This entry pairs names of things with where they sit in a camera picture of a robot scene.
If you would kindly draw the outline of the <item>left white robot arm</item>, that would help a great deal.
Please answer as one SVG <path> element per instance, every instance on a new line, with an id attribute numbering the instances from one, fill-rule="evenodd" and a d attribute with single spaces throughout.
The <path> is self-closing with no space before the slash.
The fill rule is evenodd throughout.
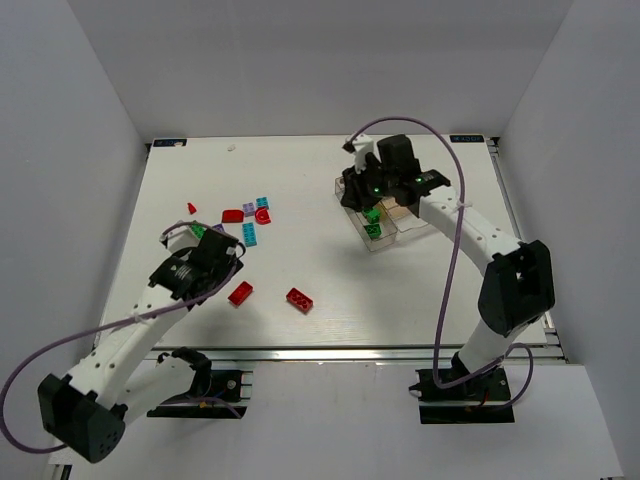
<path id="1" fill-rule="evenodd" d="M 45 430 L 90 463 L 106 458 L 126 427 L 171 399 L 198 400 L 211 387 L 211 361 L 180 347 L 140 377 L 135 370 L 161 338 L 238 273 L 245 246 L 213 229 L 193 247 L 164 260 L 150 275 L 125 326 L 64 376 L 48 375 L 37 394 Z"/>

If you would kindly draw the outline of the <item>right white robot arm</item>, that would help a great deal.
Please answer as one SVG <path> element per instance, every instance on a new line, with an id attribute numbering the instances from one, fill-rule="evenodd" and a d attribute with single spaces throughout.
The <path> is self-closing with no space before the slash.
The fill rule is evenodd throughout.
<path id="1" fill-rule="evenodd" d="M 445 235 L 452 254 L 464 254 L 482 276 L 480 321 L 454 355 L 448 379 L 436 385 L 452 388 L 495 369 L 519 335 L 555 304 L 548 247 L 493 225 L 464 201 L 461 188 L 435 169 L 422 169 L 405 135 L 374 141 L 360 134 L 343 148 L 354 163 L 342 173 L 342 206 L 363 212 L 391 197 Z"/>

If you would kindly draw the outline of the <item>green square lego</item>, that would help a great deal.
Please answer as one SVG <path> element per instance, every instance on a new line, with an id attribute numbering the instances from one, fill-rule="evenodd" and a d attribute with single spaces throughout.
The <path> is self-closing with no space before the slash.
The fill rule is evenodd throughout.
<path id="1" fill-rule="evenodd" d="M 362 215 L 369 224 L 376 224 L 380 222 L 381 213 L 377 208 L 364 209 L 362 211 Z"/>

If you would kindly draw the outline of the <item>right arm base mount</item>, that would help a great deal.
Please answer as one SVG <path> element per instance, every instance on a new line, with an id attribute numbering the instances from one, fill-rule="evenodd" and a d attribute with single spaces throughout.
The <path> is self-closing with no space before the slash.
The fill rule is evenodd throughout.
<path id="1" fill-rule="evenodd" d="M 432 370 L 417 370 L 418 382 L 408 388 L 419 405 L 423 425 L 512 424 L 511 390 L 503 368 L 449 389 L 433 382 Z"/>

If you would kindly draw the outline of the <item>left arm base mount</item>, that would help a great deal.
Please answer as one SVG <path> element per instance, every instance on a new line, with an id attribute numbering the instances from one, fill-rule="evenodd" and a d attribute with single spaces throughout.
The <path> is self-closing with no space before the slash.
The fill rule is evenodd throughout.
<path id="1" fill-rule="evenodd" d="M 209 374 L 198 380 L 194 393 L 174 395 L 148 418 L 240 420 L 246 414 L 253 388 L 253 371 L 234 362 L 212 363 Z"/>

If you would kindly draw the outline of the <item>green brick lego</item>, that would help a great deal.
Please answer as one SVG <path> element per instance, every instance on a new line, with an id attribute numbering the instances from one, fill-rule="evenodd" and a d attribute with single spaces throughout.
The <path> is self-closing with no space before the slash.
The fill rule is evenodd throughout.
<path id="1" fill-rule="evenodd" d="M 382 235 L 382 230 L 379 223 L 365 225 L 364 231 L 368 238 L 372 240 L 378 239 Z"/>

